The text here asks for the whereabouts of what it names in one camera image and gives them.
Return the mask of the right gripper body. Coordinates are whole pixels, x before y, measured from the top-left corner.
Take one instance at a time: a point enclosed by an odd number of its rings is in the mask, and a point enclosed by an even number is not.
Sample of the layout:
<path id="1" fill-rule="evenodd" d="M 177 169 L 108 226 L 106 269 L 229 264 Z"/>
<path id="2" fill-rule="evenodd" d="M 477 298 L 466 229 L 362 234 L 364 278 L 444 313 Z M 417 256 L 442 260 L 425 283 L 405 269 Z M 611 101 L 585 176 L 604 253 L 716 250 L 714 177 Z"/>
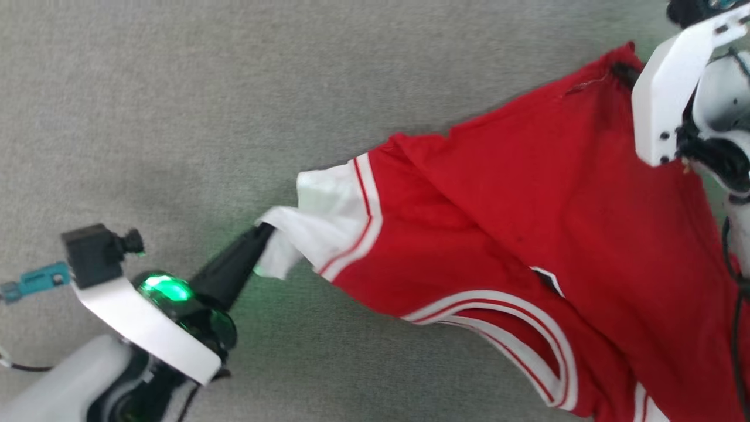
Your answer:
<path id="1" fill-rule="evenodd" d="M 746 50 L 732 47 L 707 65 L 677 132 L 679 158 L 737 197 L 749 190 L 748 59 Z"/>

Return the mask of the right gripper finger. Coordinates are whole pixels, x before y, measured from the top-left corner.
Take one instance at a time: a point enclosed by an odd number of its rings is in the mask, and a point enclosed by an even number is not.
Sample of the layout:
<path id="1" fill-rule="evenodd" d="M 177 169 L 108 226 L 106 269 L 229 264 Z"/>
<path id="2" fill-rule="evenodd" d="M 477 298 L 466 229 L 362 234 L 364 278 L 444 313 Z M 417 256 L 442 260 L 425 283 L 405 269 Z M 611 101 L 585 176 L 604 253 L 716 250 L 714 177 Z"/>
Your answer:
<path id="1" fill-rule="evenodd" d="M 642 70 L 642 64 L 634 65 L 624 62 L 614 62 L 614 64 L 611 64 L 611 74 L 626 89 L 635 88 Z"/>

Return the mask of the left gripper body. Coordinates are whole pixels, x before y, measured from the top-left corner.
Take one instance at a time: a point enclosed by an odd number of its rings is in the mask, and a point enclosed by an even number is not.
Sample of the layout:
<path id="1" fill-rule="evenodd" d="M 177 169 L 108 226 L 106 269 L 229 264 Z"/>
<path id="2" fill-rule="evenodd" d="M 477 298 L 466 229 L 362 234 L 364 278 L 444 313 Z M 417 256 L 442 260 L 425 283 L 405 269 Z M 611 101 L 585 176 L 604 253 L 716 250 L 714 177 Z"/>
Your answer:
<path id="1" fill-rule="evenodd" d="M 227 312 L 196 293 L 187 281 L 163 271 L 145 271 L 134 288 L 169 320 L 219 356 L 223 363 L 237 344 L 237 329 Z"/>

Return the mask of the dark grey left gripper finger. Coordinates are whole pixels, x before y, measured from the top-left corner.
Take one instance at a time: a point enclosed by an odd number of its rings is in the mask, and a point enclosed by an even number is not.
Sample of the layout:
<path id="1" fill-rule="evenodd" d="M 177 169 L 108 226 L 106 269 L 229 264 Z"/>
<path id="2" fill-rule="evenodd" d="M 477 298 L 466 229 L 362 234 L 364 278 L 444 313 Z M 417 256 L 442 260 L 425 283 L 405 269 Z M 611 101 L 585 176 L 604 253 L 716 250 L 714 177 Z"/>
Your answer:
<path id="1" fill-rule="evenodd" d="M 230 312 L 260 261 L 274 226 L 261 223 L 239 235 L 189 281 L 202 304 Z"/>

